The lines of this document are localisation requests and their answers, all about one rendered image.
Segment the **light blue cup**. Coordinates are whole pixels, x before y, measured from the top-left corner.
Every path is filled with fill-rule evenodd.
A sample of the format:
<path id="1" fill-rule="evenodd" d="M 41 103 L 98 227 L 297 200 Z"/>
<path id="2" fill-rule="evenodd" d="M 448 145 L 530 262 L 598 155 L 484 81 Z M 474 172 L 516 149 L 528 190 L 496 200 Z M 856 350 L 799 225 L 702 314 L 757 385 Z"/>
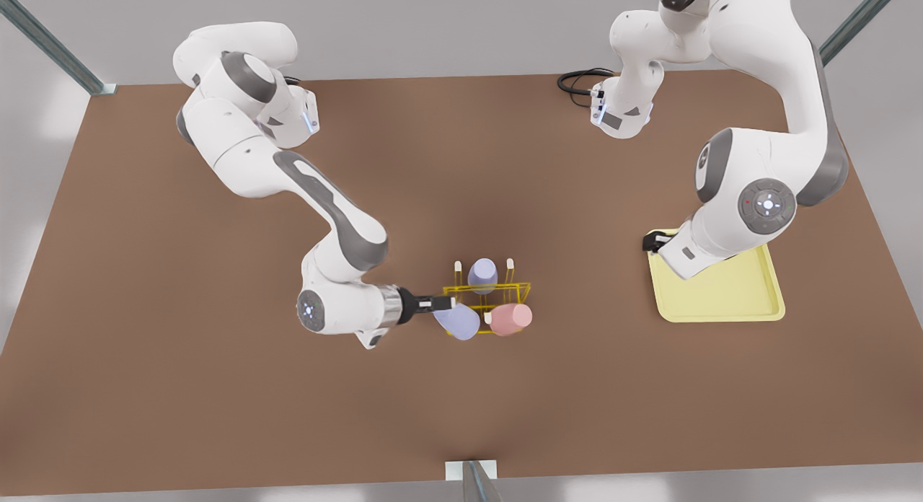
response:
<path id="1" fill-rule="evenodd" d="M 464 304 L 455 304 L 451 310 L 434 312 L 436 321 L 457 340 L 471 340 L 480 329 L 478 312 Z"/>

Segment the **lavender cup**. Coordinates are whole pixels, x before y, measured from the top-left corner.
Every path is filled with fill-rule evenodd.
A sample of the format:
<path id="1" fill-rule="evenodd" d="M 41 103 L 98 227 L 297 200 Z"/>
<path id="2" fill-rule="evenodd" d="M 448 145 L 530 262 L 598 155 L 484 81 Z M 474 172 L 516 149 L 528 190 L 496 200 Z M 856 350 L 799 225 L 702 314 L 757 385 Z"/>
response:
<path id="1" fill-rule="evenodd" d="M 480 258 L 471 266 L 467 283 L 479 295 L 494 292 L 498 284 L 497 266 L 489 258 Z"/>

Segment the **pink cup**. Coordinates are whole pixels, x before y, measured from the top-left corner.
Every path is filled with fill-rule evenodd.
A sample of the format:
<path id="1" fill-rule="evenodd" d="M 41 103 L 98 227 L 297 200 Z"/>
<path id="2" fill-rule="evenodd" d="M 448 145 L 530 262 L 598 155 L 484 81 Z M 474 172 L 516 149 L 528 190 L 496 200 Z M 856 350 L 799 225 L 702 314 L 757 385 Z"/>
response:
<path id="1" fill-rule="evenodd" d="M 489 325 L 496 335 L 518 333 L 533 321 L 533 312 L 526 304 L 502 304 L 489 314 Z"/>

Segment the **pale yellow tray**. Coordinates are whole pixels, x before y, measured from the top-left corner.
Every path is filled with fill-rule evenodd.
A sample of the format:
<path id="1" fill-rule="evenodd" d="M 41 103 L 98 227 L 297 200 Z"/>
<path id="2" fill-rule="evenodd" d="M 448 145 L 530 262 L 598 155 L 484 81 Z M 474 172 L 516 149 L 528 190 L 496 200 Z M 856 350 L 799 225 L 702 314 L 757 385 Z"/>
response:
<path id="1" fill-rule="evenodd" d="M 688 281 L 649 253 L 657 311 L 669 322 L 781 320 L 785 303 L 767 245 L 742 252 Z"/>

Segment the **silver frame post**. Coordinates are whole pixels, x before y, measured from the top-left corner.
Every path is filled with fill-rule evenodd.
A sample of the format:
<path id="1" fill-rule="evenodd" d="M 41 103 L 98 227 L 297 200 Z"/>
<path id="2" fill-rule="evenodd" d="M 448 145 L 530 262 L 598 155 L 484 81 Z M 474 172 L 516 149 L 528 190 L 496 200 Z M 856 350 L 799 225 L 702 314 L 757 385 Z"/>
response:
<path id="1" fill-rule="evenodd" d="M 445 463 L 446 481 L 461 481 L 464 502 L 503 502 L 494 481 L 497 460 L 464 460 Z"/>
<path id="2" fill-rule="evenodd" d="M 0 0 L 0 14 L 88 94 L 104 97 L 113 95 L 118 90 L 117 84 L 106 84 L 93 74 L 19 0 Z"/>
<path id="3" fill-rule="evenodd" d="M 822 43 L 818 54 L 828 65 L 883 10 L 891 0 L 862 0 L 850 15 Z"/>

